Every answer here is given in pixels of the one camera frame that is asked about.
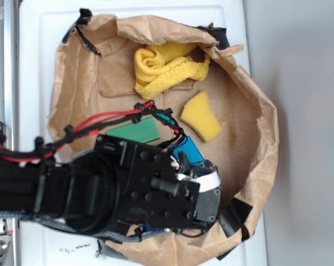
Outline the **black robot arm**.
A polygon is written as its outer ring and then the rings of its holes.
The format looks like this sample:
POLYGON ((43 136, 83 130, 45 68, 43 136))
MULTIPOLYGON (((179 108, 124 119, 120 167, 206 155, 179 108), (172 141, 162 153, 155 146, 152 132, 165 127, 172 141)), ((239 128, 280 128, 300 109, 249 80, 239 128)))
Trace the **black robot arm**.
POLYGON ((119 242, 206 232, 217 219, 220 177, 209 162, 179 159, 174 166, 158 147, 103 135, 93 151, 65 164, 20 164, 0 150, 0 218, 119 242))

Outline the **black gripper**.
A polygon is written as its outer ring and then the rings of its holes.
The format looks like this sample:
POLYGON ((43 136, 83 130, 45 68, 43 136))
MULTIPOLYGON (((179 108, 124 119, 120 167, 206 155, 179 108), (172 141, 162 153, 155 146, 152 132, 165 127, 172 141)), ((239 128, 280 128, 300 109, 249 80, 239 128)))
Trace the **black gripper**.
POLYGON ((179 167, 159 147, 97 137, 94 152, 114 181, 113 224, 141 224, 149 229, 207 231, 217 219, 221 178, 210 161, 190 165, 183 153, 179 167))

